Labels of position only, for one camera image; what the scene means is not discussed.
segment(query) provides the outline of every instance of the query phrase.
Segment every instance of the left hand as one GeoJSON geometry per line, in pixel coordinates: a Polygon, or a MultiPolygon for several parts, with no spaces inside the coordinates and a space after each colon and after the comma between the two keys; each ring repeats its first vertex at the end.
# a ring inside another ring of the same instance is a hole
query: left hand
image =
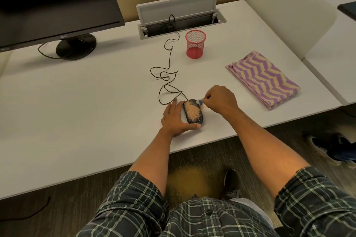
{"type": "Polygon", "coordinates": [[[162,130],[167,133],[168,136],[174,138],[179,136],[183,132],[188,130],[196,130],[202,127],[201,124],[188,124],[182,122],[180,119],[180,110],[185,101],[181,101],[177,104],[175,99],[172,103],[167,105],[164,110],[163,118],[161,119],[162,130]]]}

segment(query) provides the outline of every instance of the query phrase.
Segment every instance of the zigzag pattern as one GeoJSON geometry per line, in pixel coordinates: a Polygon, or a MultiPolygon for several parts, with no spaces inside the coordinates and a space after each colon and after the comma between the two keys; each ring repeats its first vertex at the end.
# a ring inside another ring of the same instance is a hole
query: zigzag pattern
{"type": "Polygon", "coordinates": [[[269,110],[291,99],[301,89],[271,61],[256,51],[238,62],[227,65],[226,68],[269,110]]]}

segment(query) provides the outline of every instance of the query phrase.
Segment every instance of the plaid shirt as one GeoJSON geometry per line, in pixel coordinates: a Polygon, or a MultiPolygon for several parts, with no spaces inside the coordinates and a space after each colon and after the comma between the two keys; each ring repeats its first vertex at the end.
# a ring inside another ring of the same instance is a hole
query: plaid shirt
{"type": "MultiPolygon", "coordinates": [[[[313,167],[296,172],[275,212],[292,236],[356,236],[356,199],[313,167]]],[[[232,201],[188,200],[168,214],[157,187],[138,172],[116,182],[77,237],[278,236],[253,209],[232,201]]]]}

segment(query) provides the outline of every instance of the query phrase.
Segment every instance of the hand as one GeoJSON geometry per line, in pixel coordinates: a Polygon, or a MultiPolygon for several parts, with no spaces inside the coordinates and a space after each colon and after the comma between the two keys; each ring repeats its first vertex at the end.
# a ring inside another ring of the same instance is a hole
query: hand
{"type": "Polygon", "coordinates": [[[167,105],[164,110],[163,118],[161,119],[162,131],[170,137],[176,137],[188,130],[195,130],[202,127],[201,124],[188,124],[182,122],[180,119],[180,110],[182,109],[184,101],[177,104],[175,99],[172,103],[167,105]]]}
{"type": "Polygon", "coordinates": [[[235,95],[225,86],[213,86],[207,92],[202,102],[214,112],[221,114],[229,113],[229,111],[238,109],[238,103],[235,95]]]}

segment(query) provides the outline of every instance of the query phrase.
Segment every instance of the black cable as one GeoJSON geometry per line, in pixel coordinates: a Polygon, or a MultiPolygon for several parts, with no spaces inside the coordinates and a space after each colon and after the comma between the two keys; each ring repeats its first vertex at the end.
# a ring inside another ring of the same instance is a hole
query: black cable
{"type": "Polygon", "coordinates": [[[348,115],[348,116],[351,116],[353,118],[356,118],[356,116],[352,115],[352,114],[349,114],[348,112],[344,111],[343,109],[339,108],[340,111],[342,111],[344,114],[348,115]]]}
{"type": "Polygon", "coordinates": [[[41,49],[41,47],[42,47],[43,45],[45,45],[45,44],[46,44],[46,43],[43,43],[43,44],[41,44],[41,45],[37,48],[37,50],[39,51],[40,54],[42,54],[43,56],[46,56],[46,57],[48,57],[48,58],[50,58],[50,59],[62,59],[62,58],[60,58],[60,57],[48,56],[48,55],[45,55],[43,52],[41,52],[40,49],[41,49]]]}
{"type": "Polygon", "coordinates": [[[33,217],[34,215],[38,214],[39,212],[41,212],[44,208],[46,208],[48,206],[48,204],[50,203],[51,201],[51,197],[48,197],[47,199],[47,203],[45,206],[43,206],[41,209],[39,209],[37,212],[29,215],[29,216],[26,216],[26,217],[20,217],[20,218],[7,218],[7,219],[0,219],[0,222],[4,222],[4,221],[14,221],[14,220],[25,220],[25,219],[28,219],[30,217],[33,217]]]}
{"type": "Polygon", "coordinates": [[[170,26],[172,26],[172,27],[174,28],[174,31],[178,34],[178,39],[167,39],[166,42],[164,43],[164,48],[165,48],[167,51],[169,51],[168,68],[153,67],[153,68],[150,69],[150,73],[152,74],[153,77],[155,77],[155,78],[157,78],[157,79],[162,79],[162,80],[164,80],[164,81],[167,81],[167,83],[166,83],[165,85],[163,85],[163,86],[161,87],[161,89],[159,90],[159,92],[158,92],[158,101],[159,101],[159,103],[161,103],[162,105],[170,104],[170,103],[173,102],[180,94],[182,94],[182,95],[185,97],[185,99],[188,100],[188,98],[183,94],[182,91],[180,91],[178,88],[176,88],[176,87],[170,85],[170,83],[172,83],[172,82],[176,79],[176,76],[177,76],[177,72],[178,72],[178,71],[176,71],[176,72],[167,72],[167,70],[169,70],[170,67],[171,67],[171,55],[172,55],[173,46],[172,46],[170,49],[167,49],[167,48],[166,48],[166,44],[167,44],[167,42],[170,41],[170,40],[179,41],[179,39],[180,39],[180,34],[179,34],[179,33],[177,32],[177,30],[176,30],[176,19],[175,19],[174,15],[171,14],[171,15],[169,16],[169,18],[168,18],[168,23],[167,23],[167,24],[163,24],[162,26],[165,26],[165,25],[166,25],[167,27],[170,25],[170,26]],[[171,16],[172,16],[173,19],[174,19],[174,26],[171,24],[171,16]],[[155,75],[152,73],[152,70],[153,70],[153,69],[164,69],[164,71],[161,71],[160,74],[159,74],[159,77],[158,77],[158,76],[155,76],[155,75]],[[171,77],[169,76],[169,75],[171,75],[171,74],[174,75],[173,80],[171,80],[171,77]],[[167,89],[167,86],[170,86],[170,87],[174,88],[175,90],[177,90],[177,92],[169,91],[169,90],[167,89]],[[169,92],[169,93],[171,93],[171,94],[178,94],[178,95],[177,95],[173,100],[171,100],[170,102],[168,102],[168,103],[162,103],[160,96],[161,96],[161,91],[162,91],[163,88],[164,88],[167,92],[169,92]]]}

